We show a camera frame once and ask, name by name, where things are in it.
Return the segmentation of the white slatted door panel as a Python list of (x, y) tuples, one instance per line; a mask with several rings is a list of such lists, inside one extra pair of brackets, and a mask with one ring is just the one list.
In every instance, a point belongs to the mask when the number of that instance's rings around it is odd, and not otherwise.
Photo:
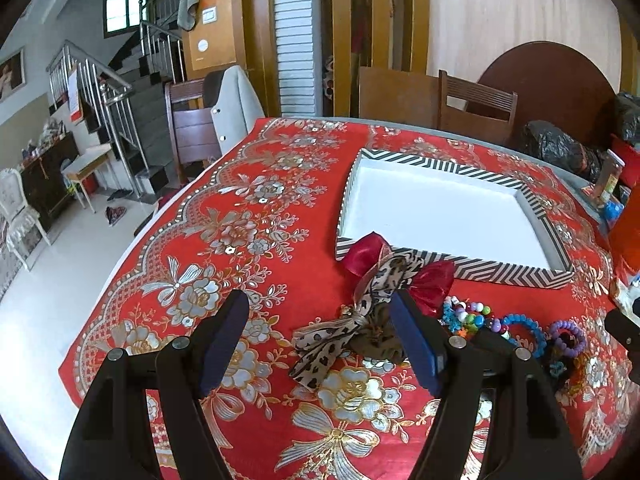
[(273, 0), (281, 115), (322, 115), (320, 0)]

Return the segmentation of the metal staircase railing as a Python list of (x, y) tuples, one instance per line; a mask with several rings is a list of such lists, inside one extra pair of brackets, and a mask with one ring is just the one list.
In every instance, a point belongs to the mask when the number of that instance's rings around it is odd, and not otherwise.
[(139, 23), (111, 63), (65, 40), (47, 66), (53, 106), (78, 97), (87, 130), (118, 161), (122, 187), (142, 196), (176, 178), (164, 90), (186, 80), (177, 6), (177, 0), (139, 2)]

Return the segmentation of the brown slatted wooden chair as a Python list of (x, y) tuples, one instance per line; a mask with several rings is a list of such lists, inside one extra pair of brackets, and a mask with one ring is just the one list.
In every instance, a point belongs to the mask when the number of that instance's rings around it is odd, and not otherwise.
[(512, 136), (518, 95), (438, 73), (439, 130), (505, 146)]

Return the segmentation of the red satin hair bow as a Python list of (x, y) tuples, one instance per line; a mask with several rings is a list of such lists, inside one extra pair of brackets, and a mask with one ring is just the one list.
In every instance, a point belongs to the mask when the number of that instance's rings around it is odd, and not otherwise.
[(360, 315), (369, 314), (376, 304), (387, 304), (402, 289), (422, 314), (439, 318), (456, 270), (450, 260), (432, 261), (414, 249), (395, 250), (375, 232), (357, 240), (342, 263), (359, 278), (352, 296)]

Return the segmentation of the window with green frame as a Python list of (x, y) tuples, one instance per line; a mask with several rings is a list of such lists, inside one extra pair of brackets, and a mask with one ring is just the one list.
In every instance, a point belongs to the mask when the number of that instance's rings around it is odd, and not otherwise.
[(146, 18), (146, 11), (140, 11), (150, 0), (103, 0), (104, 37), (132, 32)]

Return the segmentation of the small white side table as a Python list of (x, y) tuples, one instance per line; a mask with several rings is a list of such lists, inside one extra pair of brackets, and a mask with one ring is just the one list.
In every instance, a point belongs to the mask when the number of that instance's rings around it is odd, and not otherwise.
[(112, 151), (113, 149), (109, 143), (92, 146), (62, 170), (63, 177), (73, 185), (74, 193), (80, 201), (81, 207), (89, 208), (94, 214), (96, 210), (85, 187), (85, 180), (103, 165), (107, 165), (107, 169), (111, 171), (112, 176), (115, 175), (111, 164)]

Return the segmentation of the dark wooden sideboard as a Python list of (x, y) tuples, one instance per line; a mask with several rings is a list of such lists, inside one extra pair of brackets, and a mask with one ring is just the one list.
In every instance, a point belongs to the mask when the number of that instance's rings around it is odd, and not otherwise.
[(58, 140), (22, 170), (27, 201), (39, 214), (43, 229), (49, 231), (55, 220), (72, 201), (62, 175), (62, 162), (72, 162), (79, 155), (71, 134)]

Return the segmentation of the framed picture on wall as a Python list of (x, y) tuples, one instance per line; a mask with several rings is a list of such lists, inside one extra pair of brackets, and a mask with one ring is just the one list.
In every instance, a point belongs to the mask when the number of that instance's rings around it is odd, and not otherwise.
[(0, 65), (0, 101), (9, 96), (26, 82), (24, 69), (24, 50), (18, 50), (1, 61)]

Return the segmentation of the leopard print hair bow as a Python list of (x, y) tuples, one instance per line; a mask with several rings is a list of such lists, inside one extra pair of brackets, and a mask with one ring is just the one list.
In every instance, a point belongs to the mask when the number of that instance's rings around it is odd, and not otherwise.
[(388, 304), (376, 304), (360, 315), (352, 304), (338, 318), (296, 330), (292, 343), (298, 361), (288, 372), (299, 385), (318, 389), (336, 359), (349, 350), (364, 358), (399, 364), (406, 359), (388, 313)]

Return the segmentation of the grey hanging cloth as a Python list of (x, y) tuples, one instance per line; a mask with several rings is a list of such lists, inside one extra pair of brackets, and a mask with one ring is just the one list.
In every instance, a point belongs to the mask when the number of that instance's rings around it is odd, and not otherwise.
[(177, 9), (177, 25), (190, 32), (196, 25), (196, 14), (200, 0), (179, 0)]

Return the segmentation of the black hair scrunchie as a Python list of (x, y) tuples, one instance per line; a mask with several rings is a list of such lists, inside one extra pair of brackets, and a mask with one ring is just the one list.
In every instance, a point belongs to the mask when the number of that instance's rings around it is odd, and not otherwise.
[(544, 349), (539, 363), (554, 392), (561, 390), (576, 370), (574, 360), (550, 344)]

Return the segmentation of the brown glossy chair back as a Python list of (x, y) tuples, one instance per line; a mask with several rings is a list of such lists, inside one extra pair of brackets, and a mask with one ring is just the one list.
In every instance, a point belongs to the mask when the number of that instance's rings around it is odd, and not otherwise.
[(361, 67), (358, 110), (362, 119), (436, 128), (439, 80), (425, 74)]

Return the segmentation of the round dark wooden tabletop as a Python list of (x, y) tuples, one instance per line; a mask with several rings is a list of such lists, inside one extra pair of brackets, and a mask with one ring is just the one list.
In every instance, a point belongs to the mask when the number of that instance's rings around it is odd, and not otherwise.
[(550, 122), (588, 148), (610, 146), (615, 91), (597, 66), (571, 47), (520, 44), (496, 58), (478, 82), (518, 95), (513, 131), (503, 142), (507, 148), (521, 148), (524, 126), (532, 120)]

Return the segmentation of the red floral tablecloth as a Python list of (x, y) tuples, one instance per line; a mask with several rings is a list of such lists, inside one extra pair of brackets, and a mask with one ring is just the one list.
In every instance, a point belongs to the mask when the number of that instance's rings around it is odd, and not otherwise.
[(202, 409), (238, 479), (403, 479), (437, 403), (407, 365), (342, 356), (317, 392), (293, 382), (292, 333), (332, 320), (357, 280), (335, 260), (338, 212), (362, 148), (433, 157), (525, 182), (575, 273), (559, 290), (460, 281), (460, 299), (547, 326), (570, 318), (588, 347), (558, 398), (587, 476), (620, 445), (639, 402), (626, 352), (604, 328), (611, 258), (552, 171), (494, 148), (356, 122), (270, 119), (203, 172), (136, 238), (103, 287), (60, 369), (75, 403), (104, 356), (153, 352), (190, 334), (230, 290), (250, 315), (221, 385)]

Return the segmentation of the glass jar with label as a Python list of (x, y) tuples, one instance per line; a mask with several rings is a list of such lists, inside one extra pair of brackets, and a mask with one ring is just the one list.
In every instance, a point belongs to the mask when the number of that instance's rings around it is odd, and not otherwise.
[(625, 162), (620, 156), (612, 150), (605, 152), (600, 176), (593, 190), (594, 200), (599, 207), (610, 200), (624, 167)]

